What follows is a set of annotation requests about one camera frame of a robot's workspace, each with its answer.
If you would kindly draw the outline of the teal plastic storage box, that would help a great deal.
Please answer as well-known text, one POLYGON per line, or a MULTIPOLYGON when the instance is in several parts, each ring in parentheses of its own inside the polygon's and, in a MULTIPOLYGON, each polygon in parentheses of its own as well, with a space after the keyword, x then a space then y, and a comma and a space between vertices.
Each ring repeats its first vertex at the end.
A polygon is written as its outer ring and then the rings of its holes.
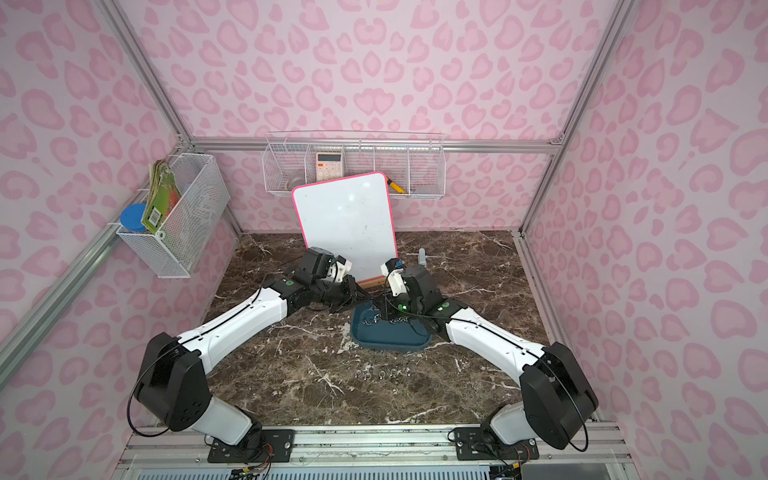
POLYGON ((361 316, 371 309, 377 308, 368 302, 354 310, 350 335, 360 347, 371 350, 419 352, 430 344, 432 334, 416 320, 409 320, 409 323, 396 325, 362 325, 361 316))

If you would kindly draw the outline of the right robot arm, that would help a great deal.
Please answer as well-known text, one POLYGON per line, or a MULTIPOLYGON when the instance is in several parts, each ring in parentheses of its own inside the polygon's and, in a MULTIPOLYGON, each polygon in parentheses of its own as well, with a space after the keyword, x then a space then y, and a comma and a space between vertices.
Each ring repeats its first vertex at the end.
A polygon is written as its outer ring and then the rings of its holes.
POLYGON ((381 266, 390 292, 382 316, 419 322, 429 333, 464 347, 507 374, 522 395, 487 417, 485 429, 505 445, 539 438, 564 450, 599 407, 599 400, 571 349, 526 340, 483 318, 468 304, 445 296, 422 265, 392 258, 381 266))

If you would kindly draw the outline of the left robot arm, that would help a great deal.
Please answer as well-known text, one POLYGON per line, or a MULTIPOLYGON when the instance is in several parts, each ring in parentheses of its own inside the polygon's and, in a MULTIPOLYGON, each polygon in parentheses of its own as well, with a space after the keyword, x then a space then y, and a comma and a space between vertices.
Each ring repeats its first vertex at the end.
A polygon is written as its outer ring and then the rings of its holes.
POLYGON ((215 397, 208 374, 261 331, 314 303, 341 312, 368 300, 351 263, 320 248, 304 251, 288 274, 268 275, 256 292, 208 323, 177 336, 161 332, 147 344, 129 400, 173 432, 193 430, 244 462, 266 451, 263 427, 251 413, 215 397))

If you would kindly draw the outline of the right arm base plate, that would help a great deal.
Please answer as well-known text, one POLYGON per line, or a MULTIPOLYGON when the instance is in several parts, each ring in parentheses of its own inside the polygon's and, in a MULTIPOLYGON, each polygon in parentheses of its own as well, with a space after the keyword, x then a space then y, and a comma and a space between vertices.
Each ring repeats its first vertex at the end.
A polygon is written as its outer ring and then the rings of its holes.
POLYGON ((460 461, 504 460, 528 462, 540 457, 535 439, 505 444, 490 430, 481 427, 455 427, 447 434, 460 461))

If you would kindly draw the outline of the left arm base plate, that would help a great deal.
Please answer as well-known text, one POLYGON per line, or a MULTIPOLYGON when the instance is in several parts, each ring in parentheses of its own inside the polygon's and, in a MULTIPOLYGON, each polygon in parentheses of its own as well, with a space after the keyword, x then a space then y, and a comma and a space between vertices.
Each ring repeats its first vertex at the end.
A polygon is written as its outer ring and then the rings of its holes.
POLYGON ((296 431, 293 429, 261 429, 247 434, 237 445, 214 439, 207 457, 211 464, 258 465, 288 463, 293 451, 296 431))

